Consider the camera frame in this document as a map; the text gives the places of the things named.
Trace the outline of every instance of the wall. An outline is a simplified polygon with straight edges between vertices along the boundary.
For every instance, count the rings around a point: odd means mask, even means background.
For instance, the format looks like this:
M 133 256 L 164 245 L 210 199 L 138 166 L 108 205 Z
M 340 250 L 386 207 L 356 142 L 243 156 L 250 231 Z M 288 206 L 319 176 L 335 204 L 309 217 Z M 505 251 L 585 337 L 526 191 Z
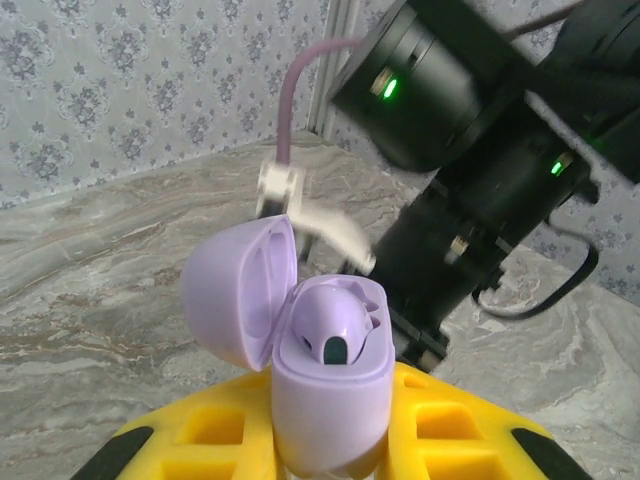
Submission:
M 0 205 L 275 133 L 288 63 L 328 0 L 3 0 Z M 304 128 L 315 69 L 297 90 Z
M 515 26 L 549 13 L 574 0 L 474 0 L 498 26 Z M 351 35 L 364 35 L 384 13 L 392 0 L 353 0 Z M 554 25 L 523 37 L 517 44 L 533 59 L 542 59 L 551 50 L 560 25 Z M 544 107 L 537 107 L 541 113 Z M 353 150 L 372 162 L 383 160 L 375 147 L 357 127 L 340 114 L 331 118 L 327 136 L 347 150 Z M 600 267 L 592 277 L 605 288 L 640 305 L 640 188 L 624 184 L 620 176 L 601 159 L 589 155 L 594 176 L 601 182 L 601 200 L 595 207 L 570 201 L 555 215 L 558 224 L 588 232 L 602 248 Z M 403 180 L 422 187 L 428 178 L 399 174 Z M 585 254 L 585 248 L 566 241 L 544 228 L 536 230 L 525 242 L 538 252 L 575 270 Z

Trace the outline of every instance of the purple cable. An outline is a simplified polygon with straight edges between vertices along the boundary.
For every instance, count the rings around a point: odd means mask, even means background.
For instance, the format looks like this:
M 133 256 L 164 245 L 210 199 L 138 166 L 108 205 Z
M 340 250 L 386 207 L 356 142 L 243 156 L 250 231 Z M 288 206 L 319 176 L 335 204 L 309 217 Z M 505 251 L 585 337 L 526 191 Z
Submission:
M 291 162 L 291 122 L 293 119 L 293 95 L 300 74 L 313 60 L 321 55 L 357 46 L 361 39 L 356 38 L 331 38 L 322 40 L 304 50 L 291 63 L 282 83 L 280 91 L 280 105 L 278 106 L 278 143 L 276 150 L 276 162 L 289 165 Z

